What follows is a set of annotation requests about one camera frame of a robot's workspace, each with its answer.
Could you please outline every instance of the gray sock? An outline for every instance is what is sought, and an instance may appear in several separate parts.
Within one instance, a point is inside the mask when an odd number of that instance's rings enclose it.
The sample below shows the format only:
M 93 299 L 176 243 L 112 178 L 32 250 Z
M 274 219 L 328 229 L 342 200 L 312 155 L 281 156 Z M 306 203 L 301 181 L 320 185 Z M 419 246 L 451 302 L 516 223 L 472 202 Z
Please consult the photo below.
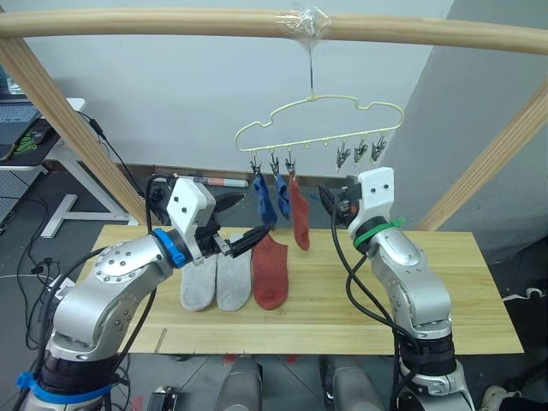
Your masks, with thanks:
M 182 269 L 181 304 L 188 311 L 203 310 L 211 304 L 215 295 L 217 255 L 214 254 L 200 265 L 188 263 Z
M 230 242 L 242 238 L 230 236 Z M 224 311 L 243 307 L 251 294 L 251 250 L 235 259 L 219 254 L 217 261 L 217 304 Z

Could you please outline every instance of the wooden pole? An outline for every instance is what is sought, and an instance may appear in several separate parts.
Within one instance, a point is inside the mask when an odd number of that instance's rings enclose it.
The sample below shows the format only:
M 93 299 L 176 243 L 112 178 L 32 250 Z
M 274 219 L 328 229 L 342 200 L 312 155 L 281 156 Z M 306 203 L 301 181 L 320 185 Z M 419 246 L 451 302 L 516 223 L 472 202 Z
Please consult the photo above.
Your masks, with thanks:
M 144 200 L 101 150 L 95 136 L 67 103 L 25 40 L 0 39 L 0 64 L 114 198 L 140 224 L 146 223 Z
M 548 78 L 495 140 L 474 160 L 417 229 L 434 231 L 491 180 L 548 121 Z
M 67 9 L 0 15 L 0 37 L 186 34 L 293 38 L 290 10 Z M 548 54 L 548 30 L 393 15 L 332 15 L 324 39 L 454 45 Z

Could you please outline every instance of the blue ring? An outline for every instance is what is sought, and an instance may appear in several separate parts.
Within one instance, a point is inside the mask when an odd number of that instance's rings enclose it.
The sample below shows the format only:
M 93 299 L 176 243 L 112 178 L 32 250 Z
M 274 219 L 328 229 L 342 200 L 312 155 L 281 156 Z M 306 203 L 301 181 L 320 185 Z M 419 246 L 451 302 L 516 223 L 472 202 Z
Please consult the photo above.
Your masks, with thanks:
M 168 255 L 170 256 L 170 260 L 173 263 L 173 265 L 176 268 L 181 268 L 185 265 L 187 262 L 187 258 L 185 257 L 185 254 L 181 253 L 179 251 L 179 248 L 175 245 L 175 243 L 170 239 L 170 237 L 166 234 L 165 231 L 162 229 L 154 229 L 154 234 L 156 237 L 162 242 L 165 249 L 168 252 Z
M 83 394 L 75 394 L 72 396 L 51 394 L 50 392 L 40 387 L 31 372 L 22 372 L 17 378 L 17 385 L 20 388 L 28 388 L 39 400 L 49 402 L 51 404 L 77 404 L 79 402 L 86 402 L 94 400 L 95 398 L 100 398 L 101 396 L 108 394 L 110 390 L 112 390 L 112 384 L 109 384 L 95 391 L 89 391 Z

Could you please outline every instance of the sock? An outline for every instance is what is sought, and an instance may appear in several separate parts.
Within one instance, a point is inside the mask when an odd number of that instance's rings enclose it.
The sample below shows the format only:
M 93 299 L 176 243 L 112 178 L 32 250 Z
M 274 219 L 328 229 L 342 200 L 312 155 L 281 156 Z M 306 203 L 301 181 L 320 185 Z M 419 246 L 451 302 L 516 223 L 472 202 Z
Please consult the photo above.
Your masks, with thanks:
M 280 307 L 288 298 L 288 246 L 267 235 L 253 248 L 253 295 L 265 310 Z
M 230 236 L 230 242 L 240 240 L 242 234 Z M 251 250 L 235 259 L 229 255 L 217 257 L 217 304 L 224 311 L 243 307 L 251 294 Z
M 277 208 L 284 217 L 289 219 L 289 212 L 291 207 L 289 206 L 288 186 L 285 180 L 280 174 L 275 175 L 276 178 L 276 191 L 277 191 Z
M 265 178 L 262 174 L 255 176 L 253 187 L 259 196 L 259 215 L 263 220 L 263 224 L 274 227 L 277 221 L 276 212 L 274 211 L 274 207 L 272 207 L 271 197 L 268 194 L 268 187 L 266 186 Z
M 204 259 L 200 265 L 188 263 L 182 269 L 181 304 L 188 311 L 203 310 L 215 295 L 217 255 Z
M 293 225 L 295 226 L 295 242 L 303 250 L 310 248 L 308 237 L 308 201 L 301 194 L 297 177 L 289 178 L 289 197 L 291 198 L 291 211 Z

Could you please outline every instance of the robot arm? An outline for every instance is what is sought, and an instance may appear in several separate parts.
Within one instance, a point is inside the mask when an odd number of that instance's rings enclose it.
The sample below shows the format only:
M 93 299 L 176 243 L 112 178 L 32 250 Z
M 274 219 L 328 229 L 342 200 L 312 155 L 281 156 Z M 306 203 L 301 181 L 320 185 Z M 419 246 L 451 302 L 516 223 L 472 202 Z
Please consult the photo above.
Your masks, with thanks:
M 201 184 L 179 178 L 167 207 L 175 229 L 155 229 L 144 237 L 107 247 L 92 271 L 59 304 L 43 366 L 24 373 L 25 409 L 97 409 L 115 382 L 117 354 L 142 299 L 173 274 L 174 268 L 199 265 L 214 253 L 236 257 L 269 231 L 261 226 L 230 244 L 223 240 L 216 212 L 243 194 L 217 198 Z
M 390 222 L 394 202 L 394 172 L 382 167 L 361 173 L 357 184 L 344 188 L 337 221 L 348 225 L 354 247 L 367 254 L 375 277 L 389 297 L 393 321 L 417 342 L 420 353 L 401 338 L 400 368 L 408 375 L 419 364 L 402 404 L 422 404 L 435 410 L 474 409 L 461 364 L 455 358 L 451 330 L 451 302 L 442 280 L 430 271 L 426 256 L 396 223 Z M 334 199 L 321 188 L 325 208 L 333 210 Z

